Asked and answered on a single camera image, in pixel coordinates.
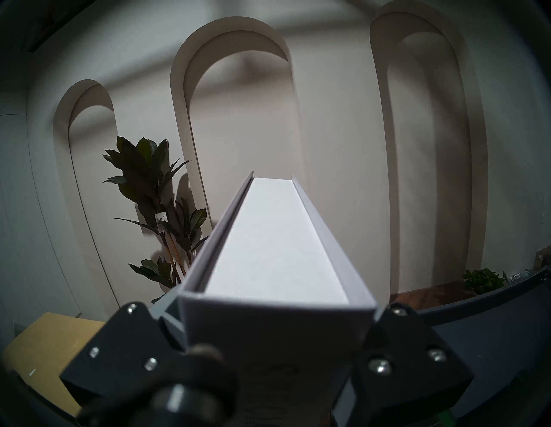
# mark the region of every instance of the arch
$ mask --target arch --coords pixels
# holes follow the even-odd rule
[[[88,89],[96,85],[99,85],[99,83],[95,80],[85,79],[75,83],[65,92],[53,117],[53,143],[63,196],[69,217],[71,218],[73,231],[94,289],[101,301],[105,314],[109,317],[118,310],[119,304],[111,289],[94,244],[84,207],[80,200],[71,149],[69,147],[69,125],[71,124],[74,107],[79,98]]]
[[[215,50],[215,43],[209,42],[222,34],[232,32],[252,32],[255,34],[254,37],[248,41],[250,44],[247,45],[247,48],[243,48],[243,45],[240,45],[240,48],[236,50],[228,46],[227,50],[218,50],[216,54],[210,56],[210,60],[208,61],[203,61],[203,59],[195,57],[202,48],[213,48],[213,50]],[[268,39],[272,45],[268,50],[265,47],[266,39]],[[233,53],[242,52],[243,50],[255,50],[259,48],[262,51],[268,51],[280,57],[284,57],[290,63],[289,48],[285,44],[283,38],[269,25],[247,17],[221,18],[202,26],[190,35],[178,50],[172,63],[170,90],[174,104],[176,124],[180,135],[180,143],[182,145],[184,158],[186,160],[193,160],[186,165],[190,187],[196,207],[198,209],[206,208],[208,212],[209,221],[205,221],[202,226],[203,234],[209,234],[213,224],[208,209],[197,151],[191,130],[188,111],[191,95],[204,71],[206,71],[212,63],[216,62],[212,61],[212,59],[222,59]],[[190,64],[195,65],[193,67],[193,75],[189,74],[186,77]]]
[[[394,40],[394,43],[401,42],[406,39],[410,33],[426,31],[428,33],[439,34],[444,37],[451,45],[457,64],[460,71],[461,83],[463,86],[464,100],[466,106],[466,115],[468,119],[468,135],[471,143],[471,212],[470,212],[470,227],[468,236],[468,247],[466,256],[466,268],[478,269],[482,262],[482,254],[484,250],[484,239],[487,219],[488,206],[488,151],[486,143],[486,132],[484,123],[484,114],[482,109],[482,101],[478,88],[478,81],[474,71],[474,65],[469,55],[467,45],[457,29],[443,17],[439,12],[431,7],[410,1],[395,0],[390,2],[376,12],[376,18],[383,17],[390,13],[407,13],[426,22],[425,27],[419,26],[412,31],[404,29],[403,34],[396,37],[400,40]],[[381,102],[387,102],[388,87],[386,82],[386,73],[382,64],[384,60],[381,58],[381,52],[377,46],[373,46],[373,55],[377,69],[377,77],[380,84]],[[389,158],[389,184],[393,179],[392,175],[397,173],[397,170],[392,167],[392,158],[396,159],[392,145],[388,144],[388,133],[392,134],[392,117],[384,114],[385,106],[383,106],[383,119],[385,122],[385,133],[387,133],[387,156]],[[397,218],[397,191],[396,188],[390,191],[391,203],[391,224],[396,224]],[[396,227],[391,227],[391,293],[397,292],[396,274],[399,272],[399,235],[397,235]]]

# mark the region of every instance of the plant tag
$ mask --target plant tag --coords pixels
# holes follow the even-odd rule
[[[155,221],[157,222],[157,229],[159,230],[159,233],[166,232],[165,228],[162,224],[159,224],[159,221],[165,221],[168,222],[168,219],[166,217],[166,212],[161,212],[158,214],[155,214]]]

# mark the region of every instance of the green leaf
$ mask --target green leaf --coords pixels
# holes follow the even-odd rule
[[[168,147],[168,140],[165,139],[159,144],[155,153],[151,155],[151,162],[149,163],[150,179],[156,179],[161,172],[161,167],[163,166],[163,161],[165,161]]]
[[[169,203],[166,205],[165,211],[166,218],[169,224],[178,231],[178,234],[183,234],[184,230],[182,229],[182,223],[180,222],[180,217],[176,212],[176,208],[174,207],[174,202],[172,201],[172,199],[170,199]]]
[[[122,146],[125,143],[131,144],[131,142],[128,139],[117,136],[117,150],[119,153],[122,153]]]
[[[149,163],[151,163],[151,153],[152,153],[151,142],[146,138],[142,138],[136,144],[136,149],[149,165]]]
[[[125,163],[127,164],[127,167],[123,169],[123,172],[131,170],[135,174],[139,174],[142,177],[147,178],[149,176],[149,165],[138,149],[134,147],[130,141],[122,137],[118,137],[117,148],[124,156]]]
[[[205,222],[207,219],[207,210],[206,209],[199,209],[195,210],[191,214],[190,218],[190,231],[194,231],[196,229],[199,229],[201,225]]]
[[[160,283],[162,285],[165,285],[166,287],[170,287],[170,280],[167,280],[165,277],[155,273],[153,270],[149,268],[145,268],[143,266],[135,266],[133,264],[128,264],[130,268],[132,268],[136,273],[141,274],[142,276],[147,277],[149,280],[152,280],[154,282]]]
[[[126,184],[126,178],[124,176],[112,176],[107,178],[104,182],[112,182],[113,184]]]
[[[207,238],[208,238],[208,236],[207,236],[207,237],[203,237],[201,240],[199,240],[199,241],[197,242],[197,244],[196,244],[194,247],[191,248],[191,251],[193,252],[193,251],[196,250],[198,247],[200,247],[200,245],[202,245],[202,244],[204,243],[204,241],[205,241]]]
[[[188,252],[191,250],[191,240],[189,240],[189,238],[182,235],[174,235],[174,238],[176,239],[176,243],[178,243],[184,251]]]
[[[137,221],[132,221],[131,219],[126,219],[126,218],[115,218],[115,219],[120,219],[122,221],[128,221],[129,223],[132,223],[132,224],[137,224],[139,225],[140,227],[143,227],[147,230],[151,230],[152,232],[154,232],[155,234],[159,234],[159,231],[157,230],[157,228],[154,228],[154,227],[151,227],[147,224],[142,224],[142,223],[139,223]]]
[[[172,289],[174,286],[176,286],[176,270],[172,270],[172,276],[171,276],[171,279],[172,279],[172,286],[170,287],[170,289]]]
[[[155,219],[155,213],[156,213],[155,209],[149,203],[140,203],[138,204],[138,210],[142,214],[147,225],[157,229],[157,220]]]
[[[157,264],[157,267],[159,267],[159,274],[163,276],[167,282],[170,282],[170,268],[172,267],[170,262],[162,262],[161,264]]]
[[[180,166],[178,166],[175,170],[171,170],[169,171],[162,179],[161,183],[159,184],[159,193],[161,191],[163,191],[163,188],[166,187],[166,185],[170,182],[170,180],[172,179],[172,177],[174,175],[176,175],[176,173],[182,168],[182,166],[184,166],[186,163],[189,163],[190,161],[185,161],[184,163],[182,163]]]
[[[180,197],[180,200],[182,200],[182,203],[176,202],[176,205],[179,207],[180,212],[182,213],[182,219],[183,219],[183,233],[186,236],[190,235],[190,209],[187,206],[187,202],[183,199],[183,197]]]
[[[142,260],[142,265],[145,268],[149,268],[150,270],[153,270],[155,273],[159,274],[159,268],[157,267],[157,264],[155,264],[152,260]]]
[[[153,185],[140,173],[132,169],[124,169],[122,174],[131,185],[138,197],[148,196],[151,200],[157,200],[158,196]]]
[[[166,221],[159,221],[159,224],[161,224],[165,228],[165,230],[168,231],[174,237],[177,237],[180,235],[180,233],[178,233],[178,230],[176,230],[170,223]]]
[[[124,156],[115,150],[105,150],[111,159],[111,163],[117,169],[126,169],[127,164]]]
[[[153,155],[153,153],[155,153],[155,150],[157,150],[157,144],[155,144],[154,141],[152,141],[151,139],[148,139],[149,141],[149,147],[151,149],[151,155]]]

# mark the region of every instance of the arched wall niche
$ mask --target arched wall niche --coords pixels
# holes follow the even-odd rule
[[[221,35],[232,33],[233,41]],[[215,20],[195,31],[178,50],[170,73],[170,88],[176,123],[186,160],[195,206],[207,208],[209,221],[202,226],[203,234],[212,230],[213,222],[201,177],[199,161],[190,123],[189,106],[197,83],[216,61],[234,53],[260,50],[272,53],[290,63],[290,54],[283,38],[269,25],[253,18],[227,17]]]
[[[488,206],[488,151],[486,143],[486,132],[482,101],[478,87],[477,77],[474,71],[474,65],[469,55],[466,43],[457,31],[457,29],[439,12],[431,7],[418,2],[404,2],[396,0],[390,2],[376,12],[376,18],[372,22],[371,36],[377,38],[373,33],[373,28],[377,31],[376,19],[382,17],[388,19],[390,14],[400,13],[412,15],[420,21],[425,21],[426,25],[417,23],[410,29],[395,31],[393,36],[388,36],[390,45],[395,46],[403,42],[408,37],[416,33],[433,34],[437,39],[438,35],[444,37],[451,45],[453,53],[457,59],[457,65],[460,71],[461,84],[464,93],[464,108],[468,120],[468,139],[470,140],[470,168],[471,168],[471,206],[470,206],[470,225],[468,228],[468,244],[465,266],[467,269],[478,269],[482,262],[484,250],[485,228]],[[383,109],[383,120],[385,122],[385,133],[387,138],[387,157],[390,188],[390,213],[391,213],[391,294],[399,292],[398,275],[400,268],[399,261],[399,231],[396,227],[398,222],[398,192],[397,188],[392,186],[397,182],[398,170],[396,168],[396,146],[394,140],[394,123],[392,117],[392,108],[390,107],[390,96],[388,93],[388,61],[384,58],[385,54],[379,46],[379,41],[371,40],[372,50],[375,60],[377,77],[379,79],[381,103]]]
[[[56,153],[58,173],[71,226],[80,247],[82,259],[91,278],[91,285],[96,291],[104,309],[104,318],[114,314],[119,304],[105,274],[101,259],[90,232],[86,214],[80,199],[75,177],[71,149],[69,146],[69,127],[75,117],[75,105],[80,97],[90,88],[99,85],[95,80],[81,80],[71,86],[57,106],[53,117],[53,142]]]

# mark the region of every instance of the white wall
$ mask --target white wall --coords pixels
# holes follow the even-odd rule
[[[121,173],[103,157],[104,150],[115,148],[117,139],[112,108],[101,85],[92,86],[75,104],[69,126],[74,173],[95,247],[118,303],[143,301],[150,306],[164,291],[128,264],[139,266],[141,260],[157,261],[166,255],[152,231],[115,219],[141,220],[134,203],[122,196],[118,186],[104,182]]]
[[[437,28],[371,24],[391,199],[391,293],[460,280],[471,231],[471,141],[460,69]]]
[[[482,265],[511,275],[532,267],[536,251],[551,243],[541,239],[542,213],[549,209],[543,200],[550,189],[542,184],[549,133],[536,95],[549,84],[533,81],[527,46],[491,2],[461,9],[437,4],[465,37],[480,82],[489,173]]]
[[[545,116],[533,114],[535,91],[547,84],[534,86],[526,47],[491,6],[426,2],[463,34],[479,80],[490,158],[483,266],[524,269],[541,246],[538,196],[548,199],[540,188],[542,146],[549,135],[541,124]],[[33,55],[27,97],[30,163],[53,249],[79,306],[84,313],[82,306],[90,301],[90,316],[101,311],[92,297],[84,297],[85,289],[79,291],[90,282],[83,279],[84,258],[67,226],[71,220],[57,171],[52,118],[59,101],[73,84],[94,79],[111,96],[120,135],[132,141],[169,138],[176,142],[171,149],[177,147],[170,65],[195,30],[227,15],[261,20],[289,46],[301,140],[308,151],[305,169],[315,177],[305,187],[378,301],[385,303],[388,182],[380,174],[385,136],[368,20],[333,0],[244,2],[236,10],[221,10],[219,4],[99,0]],[[170,155],[174,160],[180,156]]]
[[[216,223],[245,177],[304,175],[289,62],[235,53],[213,64],[190,101],[190,122],[210,217]]]

